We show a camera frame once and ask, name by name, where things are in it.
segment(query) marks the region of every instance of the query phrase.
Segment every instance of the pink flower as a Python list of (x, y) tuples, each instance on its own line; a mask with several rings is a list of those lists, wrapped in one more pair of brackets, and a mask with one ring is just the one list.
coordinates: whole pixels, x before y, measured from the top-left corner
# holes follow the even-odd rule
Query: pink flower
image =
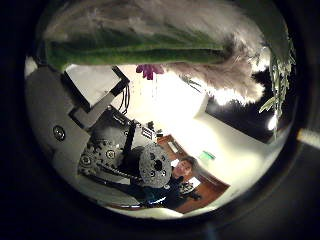
[(136, 72), (137, 73), (143, 72), (143, 78), (147, 77), (148, 80), (153, 80), (153, 73), (155, 74), (164, 73), (161, 65), (155, 65), (155, 64), (138, 65), (136, 68)]

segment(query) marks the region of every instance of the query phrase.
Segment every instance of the man's hair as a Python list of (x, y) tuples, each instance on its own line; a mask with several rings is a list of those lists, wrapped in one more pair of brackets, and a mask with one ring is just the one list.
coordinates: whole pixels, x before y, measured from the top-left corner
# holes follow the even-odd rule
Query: man's hair
[(180, 161), (186, 161), (186, 162), (190, 163), (192, 170), (195, 168), (196, 163), (197, 163), (197, 160), (194, 157), (191, 157), (191, 156), (187, 156), (187, 157), (181, 158)]

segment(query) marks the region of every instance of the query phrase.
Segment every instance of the leaf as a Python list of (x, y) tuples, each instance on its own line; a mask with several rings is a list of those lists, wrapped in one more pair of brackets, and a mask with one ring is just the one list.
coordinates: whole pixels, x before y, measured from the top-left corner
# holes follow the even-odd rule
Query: leaf
[(265, 104), (263, 104), (259, 109), (259, 113), (262, 113), (264, 110), (269, 111), (269, 109), (273, 106), (274, 101), (275, 97), (272, 97), (268, 101), (266, 101)]

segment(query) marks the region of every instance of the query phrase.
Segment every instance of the person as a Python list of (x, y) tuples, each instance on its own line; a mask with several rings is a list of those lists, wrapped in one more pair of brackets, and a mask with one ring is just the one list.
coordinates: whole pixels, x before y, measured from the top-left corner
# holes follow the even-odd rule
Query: person
[(173, 167), (169, 182), (162, 188), (143, 186), (136, 182), (126, 185), (105, 181), (105, 185), (116, 188), (136, 198), (140, 203), (140, 206), (152, 207), (153, 205), (161, 205), (166, 208), (174, 209), (186, 201), (180, 194), (179, 186), (184, 178), (193, 171), (195, 163), (196, 160), (191, 156), (182, 158), (178, 164)]

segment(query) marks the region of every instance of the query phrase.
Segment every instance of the bolt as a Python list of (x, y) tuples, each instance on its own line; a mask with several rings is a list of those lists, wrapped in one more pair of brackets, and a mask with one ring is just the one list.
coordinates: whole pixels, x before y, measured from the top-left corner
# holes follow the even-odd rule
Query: bolt
[(84, 165), (89, 165), (91, 163), (91, 160), (88, 156), (82, 156), (81, 161)]
[(53, 135), (58, 141), (63, 141), (66, 138), (65, 131), (59, 125), (56, 125), (53, 129)]
[(116, 154), (115, 154), (115, 152), (113, 150), (108, 150), (106, 155), (107, 155), (108, 158), (112, 158), (113, 159)]

